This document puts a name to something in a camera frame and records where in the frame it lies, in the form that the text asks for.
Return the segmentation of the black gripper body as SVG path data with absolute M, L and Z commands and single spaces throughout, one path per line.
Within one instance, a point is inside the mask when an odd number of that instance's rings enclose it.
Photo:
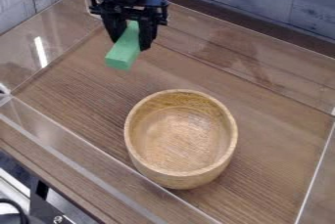
M 88 0 L 88 12 L 100 17 L 167 24 L 167 0 Z

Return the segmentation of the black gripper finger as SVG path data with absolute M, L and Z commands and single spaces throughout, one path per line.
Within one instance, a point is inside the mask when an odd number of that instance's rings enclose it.
M 102 21 L 112 42 L 121 38 L 125 30 L 127 29 L 127 21 L 122 14 L 103 12 Z
M 157 16 L 149 13 L 139 18 L 139 49 L 142 51 L 150 48 L 151 42 L 157 37 Z

